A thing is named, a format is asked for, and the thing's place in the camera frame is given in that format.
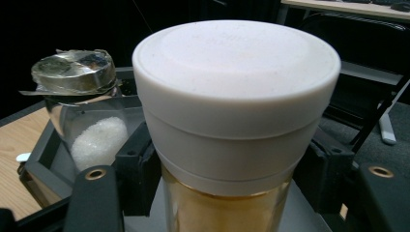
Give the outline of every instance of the black chair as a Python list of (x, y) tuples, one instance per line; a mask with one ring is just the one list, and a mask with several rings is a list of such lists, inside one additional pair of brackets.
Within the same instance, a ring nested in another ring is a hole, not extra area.
[(350, 142), (357, 153), (407, 86), (410, 30), (397, 23), (330, 13), (306, 17), (299, 29), (321, 38), (340, 56), (342, 69), (324, 116), (359, 130)]

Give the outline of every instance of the white lid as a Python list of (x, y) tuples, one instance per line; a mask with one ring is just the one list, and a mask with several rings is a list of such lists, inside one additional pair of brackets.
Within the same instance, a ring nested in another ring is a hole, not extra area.
[[(247, 142), (307, 131), (329, 104), (340, 70), (337, 53), (318, 38), (273, 23), (245, 20), (200, 21), (159, 31), (137, 46), (132, 65), (144, 112), (155, 118), (147, 123), (157, 149), (166, 158), (162, 161), (185, 170), (180, 176), (191, 173), (193, 180), (218, 177), (222, 182), (262, 180), (289, 166), (271, 170), (265, 163), (268, 169), (260, 175), (245, 172), (236, 180), (229, 170), (239, 170), (241, 160), (251, 159), (249, 153), (232, 149), (238, 165), (233, 167), (219, 161), (232, 154), (211, 152), (204, 145), (207, 138), (220, 139), (223, 144), (223, 139)], [(164, 126), (156, 131), (150, 127), (153, 121)], [(171, 128), (196, 138), (185, 144)], [(173, 144), (160, 139), (168, 129)], [(301, 146), (310, 140), (307, 137)], [(198, 151), (178, 154), (195, 147)], [(277, 155), (260, 162), (287, 159), (286, 154)], [(197, 161), (201, 156), (214, 161), (203, 167)], [(301, 156), (284, 163), (293, 165)], [(250, 170), (258, 168), (253, 163)]]

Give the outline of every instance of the wooden table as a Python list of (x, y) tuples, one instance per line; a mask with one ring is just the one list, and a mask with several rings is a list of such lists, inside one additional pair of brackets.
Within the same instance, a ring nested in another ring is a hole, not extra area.
[(281, 0), (284, 7), (314, 10), (319, 12), (334, 12), (343, 14), (373, 17), (380, 20), (410, 23), (410, 13), (398, 12), (389, 6), (375, 4), (348, 3), (325, 0)]
[(48, 120), (42, 108), (0, 128), (0, 208), (12, 210), (16, 220), (41, 209), (19, 181), (15, 158), (33, 150)]

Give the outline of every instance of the glass jar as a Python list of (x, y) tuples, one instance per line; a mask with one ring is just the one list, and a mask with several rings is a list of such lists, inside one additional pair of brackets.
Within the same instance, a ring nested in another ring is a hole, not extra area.
[(151, 35), (132, 65), (168, 231), (277, 231), (337, 83), (335, 50), (273, 23), (211, 20)]
[(127, 141), (115, 67), (106, 51), (60, 51), (32, 67), (37, 92), (78, 171), (110, 165)]

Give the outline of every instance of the metal lid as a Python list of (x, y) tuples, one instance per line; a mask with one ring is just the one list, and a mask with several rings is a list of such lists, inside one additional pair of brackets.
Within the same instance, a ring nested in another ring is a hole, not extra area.
[(59, 51), (37, 62), (31, 74), (38, 83), (36, 95), (96, 95), (116, 84), (112, 58), (104, 50)]

